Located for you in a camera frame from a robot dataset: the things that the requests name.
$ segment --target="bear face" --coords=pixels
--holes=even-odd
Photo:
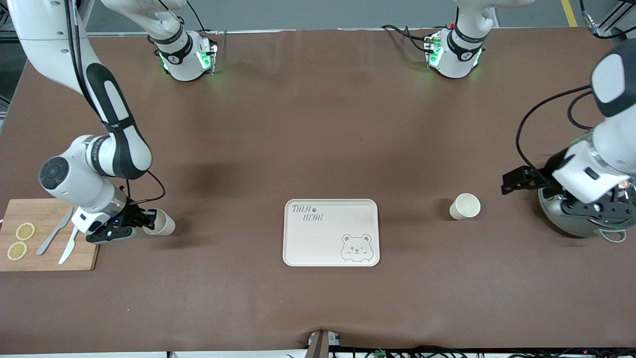
[[[371,262],[373,250],[371,249],[371,236],[365,234],[361,238],[354,238],[351,235],[342,236],[342,251],[340,256],[345,262]]]

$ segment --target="wooden cutting board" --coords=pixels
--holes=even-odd
[[[46,240],[60,223],[69,205],[59,199],[14,199],[4,214],[0,229],[0,271],[84,271],[95,267],[98,245],[86,242],[86,236],[79,233],[75,237],[75,249],[63,264],[58,264],[62,252],[73,231],[73,222],[69,221],[60,230],[44,255],[36,255],[40,244]],[[35,235],[24,241],[27,254],[19,260],[11,261],[7,251],[11,244],[19,241],[15,236],[18,226],[25,222],[35,225]]]

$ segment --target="yellow floor line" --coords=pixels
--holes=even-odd
[[[561,0],[561,5],[563,6],[563,12],[567,18],[567,24],[570,25],[570,27],[577,27],[579,24],[576,23],[576,17],[574,17],[570,0]]]

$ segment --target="white cup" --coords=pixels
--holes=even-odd
[[[477,216],[481,210],[481,204],[476,196],[468,193],[459,194],[450,206],[450,216],[455,220],[464,220]]]
[[[144,231],[148,235],[166,236],[174,231],[174,220],[161,209],[155,209],[157,214],[155,217],[155,229],[151,230],[144,226]]]

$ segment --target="knife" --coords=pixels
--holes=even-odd
[[[66,244],[66,248],[64,249],[64,252],[62,253],[62,257],[60,258],[60,262],[58,262],[58,264],[63,264],[64,261],[69,258],[71,252],[73,252],[73,249],[75,248],[75,236],[77,236],[79,230],[80,229],[77,226],[73,227],[73,232],[71,233],[71,237],[69,238],[69,243]]]
[[[59,233],[59,231],[62,230],[66,226],[66,224],[69,223],[69,220],[71,219],[71,215],[73,214],[73,209],[74,207],[72,206],[68,209],[68,211],[66,211],[66,214],[62,218],[62,221],[60,221],[60,223],[57,224],[57,227],[53,230],[51,235],[49,235],[48,238],[42,243],[42,245],[38,247],[38,251],[36,251],[36,255],[38,256],[44,255],[48,246],[51,245],[51,241],[53,241],[53,238],[55,237],[55,235],[57,235],[57,233]]]

